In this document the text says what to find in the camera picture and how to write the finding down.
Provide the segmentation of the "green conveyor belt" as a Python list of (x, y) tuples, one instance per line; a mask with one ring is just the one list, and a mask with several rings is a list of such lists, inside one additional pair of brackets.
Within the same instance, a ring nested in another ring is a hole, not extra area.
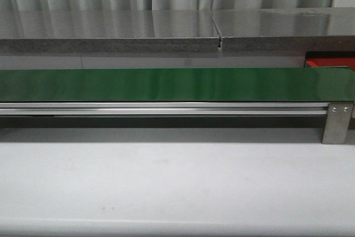
[(1, 71), (2, 102), (351, 102), (349, 68)]

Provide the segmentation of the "right grey stone slab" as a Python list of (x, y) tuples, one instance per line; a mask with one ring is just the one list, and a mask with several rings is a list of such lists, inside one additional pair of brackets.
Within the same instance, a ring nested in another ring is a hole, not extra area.
[(224, 52), (354, 50), (354, 8), (215, 10)]

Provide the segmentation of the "grey stone counter slab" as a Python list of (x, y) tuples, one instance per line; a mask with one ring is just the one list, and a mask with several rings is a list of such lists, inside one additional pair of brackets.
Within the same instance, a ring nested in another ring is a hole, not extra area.
[(214, 53), (208, 11), (2, 11), (2, 54)]

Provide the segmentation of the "red plastic tray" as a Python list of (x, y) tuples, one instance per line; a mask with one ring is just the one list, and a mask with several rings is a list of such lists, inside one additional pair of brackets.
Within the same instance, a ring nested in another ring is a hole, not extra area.
[(346, 67), (355, 70), (353, 57), (310, 58), (306, 59), (305, 67)]

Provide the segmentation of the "steel conveyor support bracket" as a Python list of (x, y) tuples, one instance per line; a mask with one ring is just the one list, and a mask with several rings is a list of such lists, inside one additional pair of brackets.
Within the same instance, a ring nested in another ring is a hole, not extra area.
[(338, 102), (328, 105), (322, 144), (345, 143), (353, 108), (353, 102)]

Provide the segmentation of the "aluminium conveyor frame rail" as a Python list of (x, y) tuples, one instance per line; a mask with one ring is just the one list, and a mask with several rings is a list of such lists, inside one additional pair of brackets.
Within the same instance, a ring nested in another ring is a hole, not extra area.
[(4, 102), (1, 115), (326, 115), (327, 102)]

